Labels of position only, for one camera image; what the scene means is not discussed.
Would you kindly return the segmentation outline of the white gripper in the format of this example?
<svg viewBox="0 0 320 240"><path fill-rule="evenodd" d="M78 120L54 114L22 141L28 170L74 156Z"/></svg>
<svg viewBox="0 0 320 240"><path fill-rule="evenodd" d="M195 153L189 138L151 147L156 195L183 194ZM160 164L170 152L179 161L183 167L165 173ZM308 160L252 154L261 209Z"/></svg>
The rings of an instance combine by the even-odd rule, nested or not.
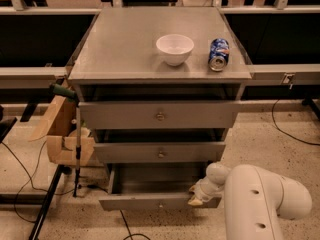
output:
<svg viewBox="0 0 320 240"><path fill-rule="evenodd" d="M193 196L188 201L188 204L190 206L202 206L203 203L209 202L222 189L222 185L210 181L207 177L200 179L189 188L189 192L193 193Z"/></svg>

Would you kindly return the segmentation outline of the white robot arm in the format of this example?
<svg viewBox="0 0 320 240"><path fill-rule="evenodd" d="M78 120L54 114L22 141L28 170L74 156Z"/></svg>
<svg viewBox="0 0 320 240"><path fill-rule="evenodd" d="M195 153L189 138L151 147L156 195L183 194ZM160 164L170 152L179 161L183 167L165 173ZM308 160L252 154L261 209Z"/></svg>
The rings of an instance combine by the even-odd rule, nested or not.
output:
<svg viewBox="0 0 320 240"><path fill-rule="evenodd" d="M312 209L311 195L303 184L248 164L228 168L212 163L190 192L191 206L224 193L227 240L283 240L278 220L301 219Z"/></svg>

